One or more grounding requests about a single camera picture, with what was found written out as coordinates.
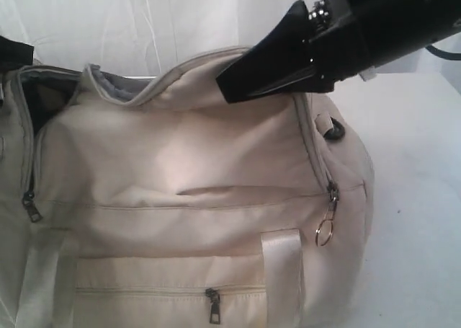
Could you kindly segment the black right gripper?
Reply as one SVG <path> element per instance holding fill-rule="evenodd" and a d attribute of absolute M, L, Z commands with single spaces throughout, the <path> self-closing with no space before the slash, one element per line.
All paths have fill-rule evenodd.
<path fill-rule="evenodd" d="M 332 92 L 335 83 L 460 33 L 460 0 L 295 1 L 275 28 L 216 79 L 229 104 L 291 92 Z"/>

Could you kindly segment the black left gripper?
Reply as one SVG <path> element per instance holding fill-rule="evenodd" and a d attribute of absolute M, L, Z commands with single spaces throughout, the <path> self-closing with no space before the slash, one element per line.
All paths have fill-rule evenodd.
<path fill-rule="evenodd" d="M 1 36 L 0 50 L 1 68 L 20 68 L 32 65 L 31 45 Z"/>

